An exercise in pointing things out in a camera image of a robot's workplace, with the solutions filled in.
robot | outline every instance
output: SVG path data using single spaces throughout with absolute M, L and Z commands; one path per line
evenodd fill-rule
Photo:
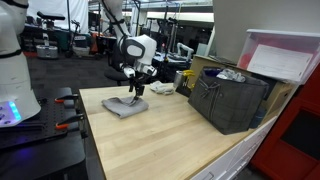
M 0 128 L 15 126 L 41 109 L 17 39 L 27 8 L 28 0 L 0 1 Z
M 136 90 L 134 100 L 143 95 L 145 81 L 157 74 L 151 65 L 156 41 L 143 35 L 130 37 L 122 16 L 122 0 L 100 0 L 114 25 L 117 47 L 125 57 L 114 68 L 130 79 Z M 26 57 L 22 54 L 17 34 L 24 29 L 28 0 L 0 1 L 0 128 L 19 124 L 40 112 L 40 105 L 31 88 Z M 130 64 L 126 59 L 133 58 Z

paper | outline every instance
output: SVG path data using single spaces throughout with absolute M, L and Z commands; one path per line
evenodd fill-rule
M 258 45 L 248 70 L 265 76 L 299 82 L 312 54 Z

wall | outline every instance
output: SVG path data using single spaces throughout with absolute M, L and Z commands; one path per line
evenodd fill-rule
M 217 55 L 237 62 L 247 29 L 320 32 L 320 0 L 213 0 Z

floor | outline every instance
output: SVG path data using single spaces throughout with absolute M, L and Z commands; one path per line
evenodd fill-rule
M 27 58 L 31 85 L 34 89 L 71 87 L 74 93 L 79 89 L 117 86 L 116 81 L 104 76 L 107 58 L 101 60 L 72 58 L 59 60 L 39 60 Z M 265 180 L 265 176 L 246 167 L 236 180 Z

plastic bin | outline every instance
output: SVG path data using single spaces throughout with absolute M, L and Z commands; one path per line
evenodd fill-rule
M 249 29 L 238 67 L 304 83 L 320 60 L 320 34 Z

